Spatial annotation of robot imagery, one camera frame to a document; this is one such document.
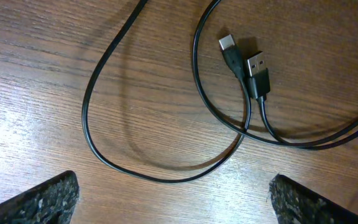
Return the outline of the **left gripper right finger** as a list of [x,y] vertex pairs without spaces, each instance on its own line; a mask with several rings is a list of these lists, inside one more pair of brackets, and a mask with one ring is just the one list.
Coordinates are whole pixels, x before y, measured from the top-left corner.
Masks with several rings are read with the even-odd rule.
[[269,183],[270,199],[279,224],[353,224],[358,215],[278,174]]

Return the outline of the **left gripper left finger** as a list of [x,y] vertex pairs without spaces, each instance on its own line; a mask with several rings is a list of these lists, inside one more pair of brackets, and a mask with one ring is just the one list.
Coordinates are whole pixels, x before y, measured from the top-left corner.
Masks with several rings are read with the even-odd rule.
[[69,224],[80,188],[72,170],[0,203],[0,223]]

